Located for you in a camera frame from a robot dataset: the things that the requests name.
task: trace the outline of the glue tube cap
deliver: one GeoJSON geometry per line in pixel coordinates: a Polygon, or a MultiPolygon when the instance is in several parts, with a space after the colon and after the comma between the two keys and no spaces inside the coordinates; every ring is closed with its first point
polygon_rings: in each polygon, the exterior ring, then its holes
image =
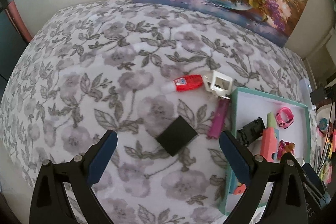
{"type": "Polygon", "coordinates": [[[175,82],[174,81],[170,81],[170,82],[165,83],[164,85],[162,85],[161,91],[164,94],[176,92],[175,82]]]}

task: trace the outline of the floral bedspread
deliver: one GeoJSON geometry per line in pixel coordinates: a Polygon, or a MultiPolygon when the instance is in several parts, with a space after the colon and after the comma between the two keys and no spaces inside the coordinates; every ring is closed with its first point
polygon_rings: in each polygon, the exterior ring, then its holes
{"type": "Polygon", "coordinates": [[[199,12],[131,0],[65,8],[36,34],[15,67],[1,102],[0,136],[33,187],[43,159],[69,161],[107,129],[115,130],[116,152],[93,186],[114,223],[222,223],[216,207],[227,161],[218,141],[206,139],[216,102],[204,88],[160,89],[209,70],[235,78],[236,86],[297,101],[298,82],[307,77],[290,50],[199,12]],[[155,137],[178,115],[199,136],[171,157],[155,137]]]}

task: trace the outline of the blue gripper pad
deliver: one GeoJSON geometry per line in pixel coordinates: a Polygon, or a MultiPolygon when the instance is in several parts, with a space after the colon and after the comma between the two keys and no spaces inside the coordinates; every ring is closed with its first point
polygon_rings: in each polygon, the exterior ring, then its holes
{"type": "Polygon", "coordinates": [[[311,165],[306,162],[303,166],[302,169],[306,173],[307,177],[309,178],[310,182],[314,184],[314,186],[317,188],[317,190],[320,191],[320,193],[323,195],[325,199],[325,204],[327,205],[331,198],[329,193],[327,192],[324,183],[321,181],[319,176],[315,173],[314,169],[311,167],[311,165]]]}
{"type": "Polygon", "coordinates": [[[248,187],[251,182],[248,164],[225,133],[219,138],[219,146],[238,181],[248,187]]]}
{"type": "Polygon", "coordinates": [[[112,131],[104,144],[101,146],[95,158],[89,165],[86,183],[91,187],[92,184],[99,182],[103,172],[109,163],[118,143],[117,134],[112,131]]]}

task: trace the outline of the small bottle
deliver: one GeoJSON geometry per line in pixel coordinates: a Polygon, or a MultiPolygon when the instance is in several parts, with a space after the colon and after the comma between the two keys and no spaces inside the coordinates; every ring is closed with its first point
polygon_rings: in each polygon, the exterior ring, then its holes
{"type": "Polygon", "coordinates": [[[185,75],[183,77],[177,78],[173,81],[161,87],[162,92],[181,92],[187,90],[195,90],[203,85],[203,79],[201,75],[185,75]]]}

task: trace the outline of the black square block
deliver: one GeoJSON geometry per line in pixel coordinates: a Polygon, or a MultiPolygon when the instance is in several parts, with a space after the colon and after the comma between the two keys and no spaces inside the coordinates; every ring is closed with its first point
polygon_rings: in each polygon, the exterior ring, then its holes
{"type": "Polygon", "coordinates": [[[175,156],[197,135],[187,121],[179,116],[156,140],[169,155],[175,156]]]}

